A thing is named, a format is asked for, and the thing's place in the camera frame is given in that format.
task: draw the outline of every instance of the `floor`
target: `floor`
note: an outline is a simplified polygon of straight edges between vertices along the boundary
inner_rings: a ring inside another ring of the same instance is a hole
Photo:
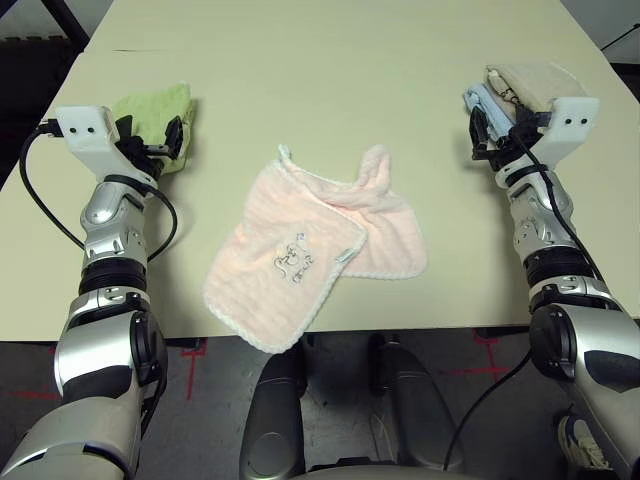
[[[528,349],[526,334],[491,340],[471,329],[398,334],[432,373],[456,422]],[[307,466],[341,457],[389,459],[393,426],[367,389],[368,334],[316,334],[311,340],[305,339],[309,387],[302,398]],[[53,352],[49,346],[0,343],[0,464],[59,403]],[[144,439],[137,479],[237,478],[244,420],[268,355],[226,337],[197,349],[171,347],[169,356],[167,391]],[[505,480],[563,478],[552,417],[569,405],[558,385],[528,365],[464,430],[467,472]]]

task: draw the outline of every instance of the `embroidered logo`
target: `embroidered logo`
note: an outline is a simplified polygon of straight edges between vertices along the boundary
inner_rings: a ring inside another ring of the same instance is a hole
[[[295,284],[302,282],[305,272],[313,264],[311,252],[306,248],[305,234],[298,233],[295,241],[286,246],[282,256],[276,256],[273,264],[283,279]]]

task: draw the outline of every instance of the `table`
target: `table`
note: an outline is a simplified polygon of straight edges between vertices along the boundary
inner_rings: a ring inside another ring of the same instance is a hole
[[[155,5],[153,14],[142,13]],[[609,286],[640,313],[638,103],[555,0],[462,2],[117,0],[53,106],[112,105],[188,81],[198,102],[192,158],[163,177],[180,229],[149,267],[167,337],[228,335],[201,286],[241,219],[258,172],[291,147],[302,167],[351,181],[360,155],[385,143],[394,189],[414,206],[430,264],[412,280],[339,279],[314,331],[525,324],[527,286],[504,192],[470,160],[461,92],[492,62],[555,61],[602,101],[587,143],[557,172],[573,220]],[[61,139],[40,138],[33,183],[77,234],[95,179]],[[154,205],[150,245],[169,226]],[[40,213],[14,170],[0,192],[0,340],[55,340],[82,255]]]

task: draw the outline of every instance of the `green towel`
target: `green towel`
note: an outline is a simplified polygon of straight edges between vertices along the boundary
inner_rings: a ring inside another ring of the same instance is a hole
[[[191,123],[195,113],[195,102],[186,83],[179,83],[159,92],[129,95],[119,100],[111,109],[115,120],[126,115],[133,116],[131,135],[138,135],[146,145],[162,145],[165,142],[167,123],[176,115],[182,120],[183,140],[178,158],[164,161],[162,173],[177,172],[184,168],[186,152],[191,140]]]

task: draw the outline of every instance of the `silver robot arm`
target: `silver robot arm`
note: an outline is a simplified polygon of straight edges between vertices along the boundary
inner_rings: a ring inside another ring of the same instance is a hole
[[[79,295],[55,355],[62,406],[33,426],[0,477],[130,479],[166,386],[143,235],[145,203],[162,163],[141,141],[121,142],[106,108],[64,107],[56,116],[58,136],[99,183],[82,212]]]
[[[566,387],[627,479],[640,475],[640,327],[575,235],[571,198],[553,172],[584,142],[597,110],[597,99],[558,98],[550,117],[518,122],[511,144],[489,160],[506,189],[514,247],[530,287],[532,361]],[[482,124],[472,118],[472,129],[474,123]]]

